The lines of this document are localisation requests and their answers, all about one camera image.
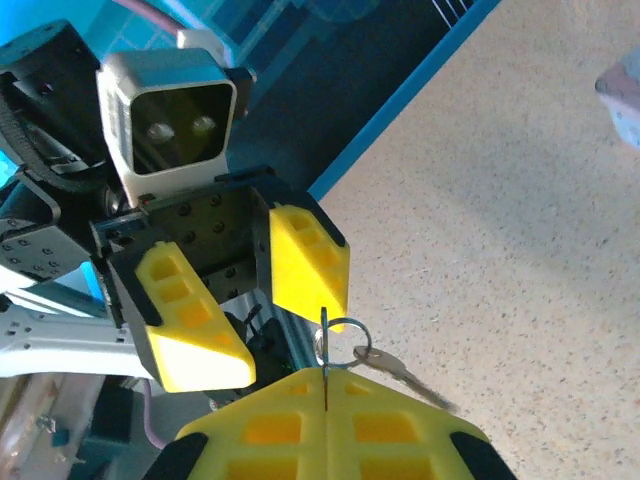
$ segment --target yellow 3d-printed part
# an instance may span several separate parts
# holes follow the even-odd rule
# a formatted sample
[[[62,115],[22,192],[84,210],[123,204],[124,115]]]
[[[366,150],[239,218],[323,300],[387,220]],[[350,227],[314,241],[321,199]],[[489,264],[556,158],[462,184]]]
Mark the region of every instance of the yellow 3d-printed part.
[[[269,211],[273,303],[313,322],[347,314],[349,246],[339,246],[308,210]]]
[[[305,369],[184,427],[207,444],[189,480],[327,480],[320,369]]]
[[[255,362],[175,243],[149,249],[135,274],[162,325],[147,336],[168,392],[243,388],[255,382]]]
[[[487,442],[470,423],[344,370],[329,372],[327,412],[318,368],[196,420],[178,438],[197,432],[208,440],[188,480],[474,480],[450,435]]]

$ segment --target metal frame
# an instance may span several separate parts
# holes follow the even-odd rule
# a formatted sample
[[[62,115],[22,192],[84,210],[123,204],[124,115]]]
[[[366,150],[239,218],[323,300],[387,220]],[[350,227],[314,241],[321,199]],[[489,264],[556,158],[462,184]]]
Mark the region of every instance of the metal frame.
[[[12,305],[0,314],[0,377],[40,372],[150,377],[128,328]]]
[[[254,319],[254,326],[260,328],[270,318],[277,318],[295,369],[316,366],[306,320],[270,306],[259,292],[229,301],[224,309],[246,318],[257,303],[263,308]],[[140,363],[126,325],[116,329],[108,318],[52,315],[12,305],[0,313],[0,377],[41,372],[151,378]]]

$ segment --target white camera housing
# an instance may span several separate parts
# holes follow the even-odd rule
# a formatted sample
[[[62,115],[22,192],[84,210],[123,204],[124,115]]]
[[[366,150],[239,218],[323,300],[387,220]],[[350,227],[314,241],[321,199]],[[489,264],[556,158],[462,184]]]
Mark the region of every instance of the white camera housing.
[[[115,53],[97,83],[104,138],[132,207],[142,196],[204,187],[229,171],[236,87],[206,50]],[[141,150],[159,168],[141,163]]]

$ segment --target key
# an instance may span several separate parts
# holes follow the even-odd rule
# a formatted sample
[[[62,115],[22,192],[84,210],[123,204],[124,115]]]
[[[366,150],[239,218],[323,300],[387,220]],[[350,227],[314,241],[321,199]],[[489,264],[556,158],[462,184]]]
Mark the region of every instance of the key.
[[[367,354],[367,347],[359,345],[353,349],[353,355],[364,365],[381,372],[389,373],[399,382],[407,385],[411,390],[424,398],[427,402],[442,408],[447,412],[455,413],[458,407],[444,398],[438,392],[427,387],[418,377],[407,370],[406,365],[390,353],[377,348],[371,348]]]

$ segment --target wire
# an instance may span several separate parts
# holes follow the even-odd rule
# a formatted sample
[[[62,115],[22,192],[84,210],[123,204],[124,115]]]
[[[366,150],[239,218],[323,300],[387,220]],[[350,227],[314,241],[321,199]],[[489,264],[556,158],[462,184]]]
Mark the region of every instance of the wire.
[[[164,449],[168,442],[160,439],[151,427],[151,382],[148,378],[142,379],[142,388],[144,389],[144,410],[142,414],[142,423],[144,424],[144,433],[149,443],[159,450]]]
[[[178,36],[178,30],[184,30],[182,23],[170,17],[162,10],[154,7],[145,0],[113,0],[115,3],[128,8],[132,12],[137,13],[141,17],[146,18],[154,25],[157,25],[165,32],[170,33],[174,37]]]

